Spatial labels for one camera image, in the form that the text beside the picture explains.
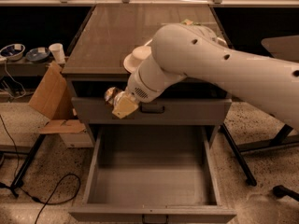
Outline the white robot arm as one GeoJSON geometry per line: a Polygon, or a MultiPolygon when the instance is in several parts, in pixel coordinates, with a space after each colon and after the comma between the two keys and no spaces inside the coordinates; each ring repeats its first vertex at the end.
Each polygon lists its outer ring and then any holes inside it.
{"type": "Polygon", "coordinates": [[[152,38],[151,54],[117,94],[113,114],[123,119],[141,103],[187,77],[214,84],[299,130],[298,63],[228,49],[204,26],[167,24],[152,38]]]}

